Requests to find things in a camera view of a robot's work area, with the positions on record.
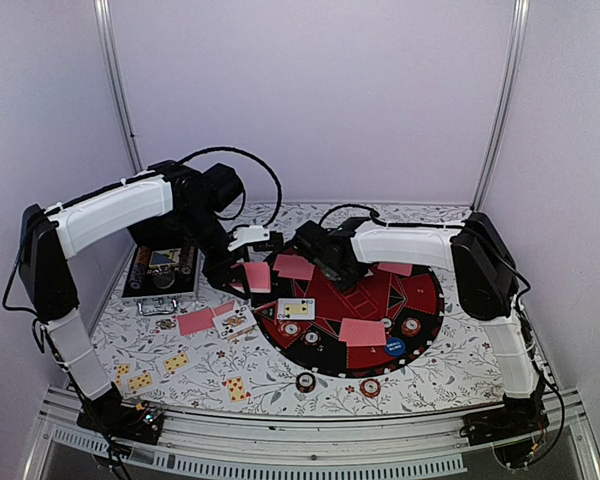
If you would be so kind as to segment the red playing card deck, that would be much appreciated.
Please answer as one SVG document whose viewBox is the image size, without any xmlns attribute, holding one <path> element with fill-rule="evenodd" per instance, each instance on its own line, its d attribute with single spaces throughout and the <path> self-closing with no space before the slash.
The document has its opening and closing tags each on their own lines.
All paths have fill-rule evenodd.
<svg viewBox="0 0 600 480">
<path fill-rule="evenodd" d="M 243 268 L 249 291 L 256 294 L 270 293 L 272 288 L 271 270 L 266 262 L 239 262 L 234 269 Z"/>
</svg>

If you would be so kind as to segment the two of clubs card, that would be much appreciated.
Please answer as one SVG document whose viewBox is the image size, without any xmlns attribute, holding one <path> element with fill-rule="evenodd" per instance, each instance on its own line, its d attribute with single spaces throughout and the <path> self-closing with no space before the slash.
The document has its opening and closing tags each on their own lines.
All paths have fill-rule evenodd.
<svg viewBox="0 0 600 480">
<path fill-rule="evenodd" d="M 277 320 L 314 320 L 316 303 L 313 298 L 281 298 L 277 302 Z"/>
</svg>

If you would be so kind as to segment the blue small blind button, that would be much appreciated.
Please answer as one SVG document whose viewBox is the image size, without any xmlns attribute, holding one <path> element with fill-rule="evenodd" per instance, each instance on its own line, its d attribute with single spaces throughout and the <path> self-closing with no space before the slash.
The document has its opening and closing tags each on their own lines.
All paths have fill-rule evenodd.
<svg viewBox="0 0 600 480">
<path fill-rule="evenodd" d="M 406 345 L 402 339 L 391 337 L 387 340 L 384 351 L 391 357 L 400 357 L 406 352 Z"/>
</svg>

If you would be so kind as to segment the dark poker chip stack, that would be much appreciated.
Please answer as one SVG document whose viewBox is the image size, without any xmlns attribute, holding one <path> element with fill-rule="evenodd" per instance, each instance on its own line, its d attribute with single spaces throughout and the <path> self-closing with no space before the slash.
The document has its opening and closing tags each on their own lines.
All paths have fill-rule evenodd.
<svg viewBox="0 0 600 480">
<path fill-rule="evenodd" d="M 296 389 L 300 393 L 310 393 L 315 389 L 316 378 L 311 373 L 301 373 L 296 377 Z"/>
</svg>

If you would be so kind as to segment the orange poker chip stack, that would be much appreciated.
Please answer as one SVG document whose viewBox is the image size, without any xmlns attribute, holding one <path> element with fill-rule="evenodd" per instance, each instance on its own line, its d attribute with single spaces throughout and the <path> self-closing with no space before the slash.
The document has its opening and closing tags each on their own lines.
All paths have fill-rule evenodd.
<svg viewBox="0 0 600 480">
<path fill-rule="evenodd" d="M 367 398 L 374 398 L 380 394 L 381 384 L 373 378 L 365 379 L 360 383 L 360 392 Z"/>
</svg>

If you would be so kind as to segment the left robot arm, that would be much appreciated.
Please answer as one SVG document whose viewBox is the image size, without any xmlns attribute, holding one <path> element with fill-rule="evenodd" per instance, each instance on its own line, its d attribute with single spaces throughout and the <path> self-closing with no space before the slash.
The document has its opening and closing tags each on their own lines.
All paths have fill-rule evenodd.
<svg viewBox="0 0 600 480">
<path fill-rule="evenodd" d="M 282 204 L 282 184 L 259 156 L 234 146 L 211 146 L 178 160 L 155 163 L 136 174 L 74 199 L 22 213 L 18 250 L 1 299 L 8 312 L 32 317 L 31 331 L 40 351 L 49 351 L 68 377 L 81 404 L 77 424 L 117 440 L 156 445 L 164 414 L 143 401 L 123 399 L 92 344 L 82 317 L 81 289 L 73 258 L 125 229 L 171 227 L 203 256 L 202 273 L 215 289 L 249 299 L 247 247 L 269 235 L 267 224 L 246 224 L 227 231 L 220 213 L 245 194 L 236 171 L 217 163 L 205 171 L 189 162 L 211 154 L 234 154 L 262 167 L 274 183 L 275 204 Z"/>
</svg>

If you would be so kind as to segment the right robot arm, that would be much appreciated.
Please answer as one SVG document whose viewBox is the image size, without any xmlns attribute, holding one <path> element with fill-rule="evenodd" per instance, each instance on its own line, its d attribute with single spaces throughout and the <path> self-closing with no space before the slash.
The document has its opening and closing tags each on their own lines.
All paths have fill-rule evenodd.
<svg viewBox="0 0 600 480">
<path fill-rule="evenodd" d="M 382 262 L 452 272 L 459 304 L 481 322 L 503 382 L 502 406 L 465 415 L 460 434 L 472 445 L 497 442 L 496 459 L 510 471 L 544 460 L 561 435 L 548 433 L 543 395 L 559 390 L 536 360 L 533 329 L 521 302 L 531 284 L 492 221 L 477 211 L 458 224 L 390 222 L 373 208 L 366 212 L 328 229 L 326 255 L 315 263 L 346 287 Z"/>
</svg>

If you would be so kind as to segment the floral table cloth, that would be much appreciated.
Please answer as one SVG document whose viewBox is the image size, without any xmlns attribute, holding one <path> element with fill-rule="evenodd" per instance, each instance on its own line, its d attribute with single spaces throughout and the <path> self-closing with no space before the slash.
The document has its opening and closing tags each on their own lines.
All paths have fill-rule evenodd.
<svg viewBox="0 0 600 480">
<path fill-rule="evenodd" d="M 443 323 L 432 345 L 400 368 L 367 378 L 332 377 L 307 370 L 287 359 L 257 328 L 227 341 L 216 328 L 182 336 L 179 332 L 152 334 L 153 320 L 213 308 L 234 297 L 199 278 L 196 302 L 181 304 L 175 313 L 144 316 L 127 307 L 115 290 L 91 341 L 106 373 L 115 384 L 115 368 L 131 365 L 131 375 L 149 371 L 154 386 L 136 394 L 118 387 L 128 399 L 257 415 L 373 416 L 441 411 L 499 402 L 503 382 L 493 349 L 481 322 L 461 308 L 452 272 L 430 267 L 444 295 Z M 184 350 L 191 366 L 166 378 L 158 363 Z M 300 393 L 296 377 L 311 373 L 315 389 Z M 244 402 L 231 403 L 222 382 L 242 376 L 251 392 Z M 377 397 L 367 398 L 360 383 L 373 378 L 381 384 Z"/>
</svg>

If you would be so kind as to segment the round red black poker mat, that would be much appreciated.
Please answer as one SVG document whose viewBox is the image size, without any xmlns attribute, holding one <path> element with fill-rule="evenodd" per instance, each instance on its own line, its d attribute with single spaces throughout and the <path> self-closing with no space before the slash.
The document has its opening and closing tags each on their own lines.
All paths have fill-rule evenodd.
<svg viewBox="0 0 600 480">
<path fill-rule="evenodd" d="M 299 227 L 277 255 L 273 290 L 254 317 L 287 359 L 332 377 L 367 378 L 424 353 L 443 323 L 444 295 L 425 266 L 361 264 L 352 230 Z"/>
</svg>

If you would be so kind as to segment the hearts card on cloth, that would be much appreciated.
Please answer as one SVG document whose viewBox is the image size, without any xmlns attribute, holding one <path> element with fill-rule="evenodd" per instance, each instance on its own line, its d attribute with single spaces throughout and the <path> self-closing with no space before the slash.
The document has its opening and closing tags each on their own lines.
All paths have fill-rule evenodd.
<svg viewBox="0 0 600 480">
<path fill-rule="evenodd" d="M 231 403 L 247 401 L 251 397 L 248 385 L 242 376 L 232 376 L 222 382 Z"/>
</svg>

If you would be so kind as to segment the diamonds card bottom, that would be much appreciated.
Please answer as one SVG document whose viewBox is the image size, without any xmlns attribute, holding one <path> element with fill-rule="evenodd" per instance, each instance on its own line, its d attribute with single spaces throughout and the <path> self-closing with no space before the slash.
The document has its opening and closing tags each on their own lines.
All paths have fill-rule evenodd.
<svg viewBox="0 0 600 480">
<path fill-rule="evenodd" d="M 129 393 L 136 394 L 154 386 L 153 375 L 149 371 L 134 373 L 124 382 Z"/>
</svg>

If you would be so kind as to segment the front aluminium rail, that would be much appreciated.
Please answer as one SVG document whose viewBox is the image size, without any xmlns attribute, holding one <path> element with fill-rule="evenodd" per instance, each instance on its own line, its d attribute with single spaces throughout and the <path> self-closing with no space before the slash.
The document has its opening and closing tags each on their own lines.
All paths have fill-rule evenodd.
<svg viewBox="0 0 600 480">
<path fill-rule="evenodd" d="M 26 479 L 600 479 L 600 443 L 579 393 L 546 394 L 549 425 L 474 444 L 468 415 L 496 405 L 380 416 L 257 415 L 163 404 L 154 445 L 79 427 L 80 402 L 50 388 Z"/>
</svg>

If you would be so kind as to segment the left aluminium frame post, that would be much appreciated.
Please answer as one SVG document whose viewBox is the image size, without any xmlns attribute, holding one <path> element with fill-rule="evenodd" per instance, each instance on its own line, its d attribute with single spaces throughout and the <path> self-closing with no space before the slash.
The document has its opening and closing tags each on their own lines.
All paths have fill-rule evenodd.
<svg viewBox="0 0 600 480">
<path fill-rule="evenodd" d="M 111 14 L 111 2 L 108 0 L 94 0 L 93 5 L 104 64 L 107 71 L 123 144 L 132 171 L 134 173 L 139 173 L 143 169 L 143 165 L 140 158 L 136 135 L 126 98 L 122 71 L 118 59 Z"/>
</svg>

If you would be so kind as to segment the aluminium frame post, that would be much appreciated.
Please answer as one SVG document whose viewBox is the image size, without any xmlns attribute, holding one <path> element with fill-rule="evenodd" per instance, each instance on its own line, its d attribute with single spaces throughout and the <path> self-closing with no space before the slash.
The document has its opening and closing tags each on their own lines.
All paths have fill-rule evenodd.
<svg viewBox="0 0 600 480">
<path fill-rule="evenodd" d="M 123 144 L 132 171 L 134 173 L 139 173 L 143 169 L 143 165 L 140 158 L 136 135 L 126 98 L 122 71 L 118 59 L 111 14 L 111 2 L 108 0 L 94 0 L 93 5 L 104 64 L 107 71 Z"/>
<path fill-rule="evenodd" d="M 481 210 L 486 202 L 497 160 L 505 135 L 511 102 L 523 56 L 526 28 L 530 9 L 529 0 L 515 0 L 502 81 L 495 116 L 492 122 L 486 151 L 471 203 L 472 210 Z"/>
</svg>

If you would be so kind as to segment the right aluminium frame post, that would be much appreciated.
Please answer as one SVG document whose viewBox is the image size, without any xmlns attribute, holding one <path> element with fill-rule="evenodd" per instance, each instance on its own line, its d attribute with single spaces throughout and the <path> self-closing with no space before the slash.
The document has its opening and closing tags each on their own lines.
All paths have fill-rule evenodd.
<svg viewBox="0 0 600 480">
<path fill-rule="evenodd" d="M 486 151 L 471 203 L 472 210 L 481 210 L 486 202 L 497 160 L 505 135 L 511 102 L 523 56 L 526 28 L 530 9 L 529 0 L 515 0 L 502 81 L 495 116 L 492 122 Z"/>
</svg>

